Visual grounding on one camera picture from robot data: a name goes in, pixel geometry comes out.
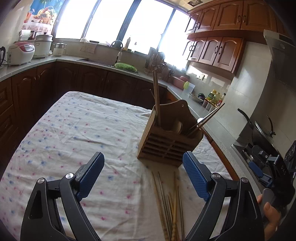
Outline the right human hand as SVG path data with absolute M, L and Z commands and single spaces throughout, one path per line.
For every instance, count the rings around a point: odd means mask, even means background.
M 281 214 L 269 203 L 266 202 L 263 207 L 263 212 L 268 219 L 268 224 L 264 228 L 264 238 L 269 240 L 277 231 L 280 224 Z

